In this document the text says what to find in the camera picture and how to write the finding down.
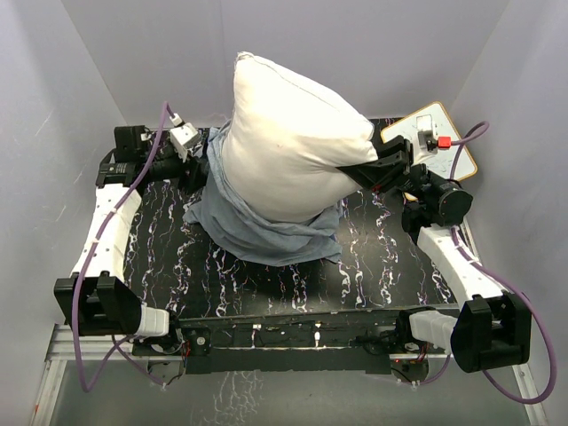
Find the white pillow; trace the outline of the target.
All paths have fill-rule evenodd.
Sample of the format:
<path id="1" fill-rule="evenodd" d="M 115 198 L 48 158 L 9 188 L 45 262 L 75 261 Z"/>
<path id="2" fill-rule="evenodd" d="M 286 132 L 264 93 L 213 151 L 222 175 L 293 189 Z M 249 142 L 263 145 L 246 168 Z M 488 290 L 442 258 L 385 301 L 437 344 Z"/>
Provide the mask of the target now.
<path id="1" fill-rule="evenodd" d="M 377 160 L 373 124 L 328 87 L 249 52 L 238 54 L 222 147 L 231 188 L 259 216 L 306 222 L 359 185 L 340 169 Z"/>

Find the blue pillowcase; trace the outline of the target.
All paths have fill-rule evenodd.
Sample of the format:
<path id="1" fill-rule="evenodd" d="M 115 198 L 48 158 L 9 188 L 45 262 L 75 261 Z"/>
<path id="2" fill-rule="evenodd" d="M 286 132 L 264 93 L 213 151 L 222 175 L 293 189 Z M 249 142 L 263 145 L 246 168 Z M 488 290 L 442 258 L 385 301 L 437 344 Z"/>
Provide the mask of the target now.
<path id="1" fill-rule="evenodd" d="M 226 122 L 209 130 L 201 152 L 209 166 L 207 181 L 201 198 L 186 209 L 184 221 L 201 225 L 220 248 L 246 262 L 275 267 L 319 259 L 338 262 L 342 246 L 336 232 L 343 216 L 342 203 L 299 224 L 274 223 L 260 217 L 231 188 L 225 176 L 221 148 L 229 127 Z"/>

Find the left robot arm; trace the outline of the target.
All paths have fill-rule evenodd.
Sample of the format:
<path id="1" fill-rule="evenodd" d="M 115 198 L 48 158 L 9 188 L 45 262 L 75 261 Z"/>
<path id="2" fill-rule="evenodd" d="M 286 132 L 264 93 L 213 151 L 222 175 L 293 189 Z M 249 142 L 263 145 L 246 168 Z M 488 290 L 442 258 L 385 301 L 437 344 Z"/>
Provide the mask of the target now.
<path id="1" fill-rule="evenodd" d="M 183 332 L 172 325 L 171 313 L 139 301 L 125 284 L 123 264 L 130 228 L 149 184 L 175 180 L 184 193 L 204 186 L 209 132 L 189 123 L 166 130 L 152 156 L 157 136 L 144 125 L 114 129 L 115 147 L 99 164 L 86 242 L 69 277 L 56 280 L 54 296 L 66 323 L 80 336 L 152 338 L 161 352 L 172 354 L 181 348 Z"/>

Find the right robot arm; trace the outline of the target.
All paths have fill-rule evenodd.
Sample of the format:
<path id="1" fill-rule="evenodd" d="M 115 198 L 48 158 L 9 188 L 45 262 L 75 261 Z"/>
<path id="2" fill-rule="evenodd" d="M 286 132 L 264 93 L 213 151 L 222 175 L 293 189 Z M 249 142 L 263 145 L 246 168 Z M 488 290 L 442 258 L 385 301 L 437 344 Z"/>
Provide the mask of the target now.
<path id="1" fill-rule="evenodd" d="M 414 163 L 412 144 L 401 136 L 386 143 L 377 160 L 340 170 L 374 193 L 396 189 L 414 197 L 403 208 L 402 228 L 438 268 L 459 305 L 458 317 L 433 308 L 401 312 L 397 345 L 414 352 L 431 343 L 453 355 L 466 373 L 525 363 L 532 328 L 529 308 L 476 268 L 467 246 L 454 241 L 472 196 L 456 181 Z"/>

